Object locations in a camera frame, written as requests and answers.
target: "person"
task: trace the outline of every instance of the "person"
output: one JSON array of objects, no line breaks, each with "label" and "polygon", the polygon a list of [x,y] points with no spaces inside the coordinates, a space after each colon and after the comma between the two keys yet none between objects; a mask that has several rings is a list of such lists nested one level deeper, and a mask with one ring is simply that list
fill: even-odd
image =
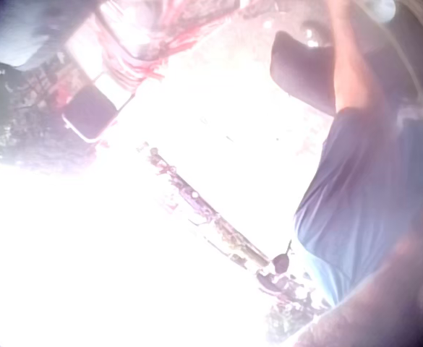
[{"label": "person", "polygon": [[362,57],[351,0],[326,0],[336,115],[294,216],[293,248],[334,307],[377,272],[423,209],[423,121],[399,127]]}]

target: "fabric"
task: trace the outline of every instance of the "fabric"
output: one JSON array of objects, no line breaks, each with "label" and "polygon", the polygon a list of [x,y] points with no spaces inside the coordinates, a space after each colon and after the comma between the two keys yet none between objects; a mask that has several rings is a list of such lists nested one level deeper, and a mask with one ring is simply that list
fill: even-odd
[{"label": "fabric", "polygon": [[422,209],[423,124],[397,130],[379,113],[340,112],[295,214],[298,252],[331,305],[379,268]]}]

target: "blue t-shirt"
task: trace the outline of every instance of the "blue t-shirt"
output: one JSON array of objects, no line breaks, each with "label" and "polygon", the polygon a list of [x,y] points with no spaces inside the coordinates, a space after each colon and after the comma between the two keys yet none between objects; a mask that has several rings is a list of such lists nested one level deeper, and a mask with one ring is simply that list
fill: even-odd
[{"label": "blue t-shirt", "polygon": [[307,273],[338,304],[376,271],[423,206],[423,121],[340,112],[295,214]]}]

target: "man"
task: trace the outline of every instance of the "man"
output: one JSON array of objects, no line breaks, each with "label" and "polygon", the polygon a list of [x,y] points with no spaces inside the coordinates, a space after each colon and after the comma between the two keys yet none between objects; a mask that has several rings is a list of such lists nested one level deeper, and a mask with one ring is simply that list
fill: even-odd
[{"label": "man", "polygon": [[334,307],[383,266],[422,212],[423,122],[401,131],[359,52],[351,1],[327,3],[336,117],[295,215],[294,249]]}]

